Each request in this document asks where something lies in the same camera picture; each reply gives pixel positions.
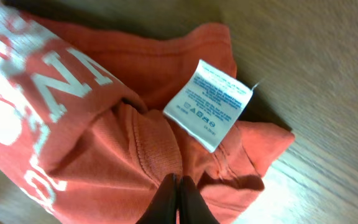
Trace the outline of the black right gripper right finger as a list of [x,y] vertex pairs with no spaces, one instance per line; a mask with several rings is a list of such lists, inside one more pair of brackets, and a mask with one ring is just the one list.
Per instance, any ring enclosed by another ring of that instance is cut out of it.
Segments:
[[219,224],[190,176],[180,181],[178,210],[180,224]]

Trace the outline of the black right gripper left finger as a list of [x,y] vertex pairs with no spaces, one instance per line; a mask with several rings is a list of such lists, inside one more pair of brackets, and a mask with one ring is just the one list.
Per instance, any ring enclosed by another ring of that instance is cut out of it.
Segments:
[[175,174],[164,177],[152,201],[137,224],[176,224],[177,178]]

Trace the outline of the orange t-shirt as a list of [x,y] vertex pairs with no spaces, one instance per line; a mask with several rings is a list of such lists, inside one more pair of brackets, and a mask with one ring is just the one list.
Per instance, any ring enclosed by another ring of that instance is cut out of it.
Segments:
[[135,223],[168,174],[233,222],[295,139],[239,121],[236,72],[222,24],[152,40],[0,4],[0,170],[63,223]]

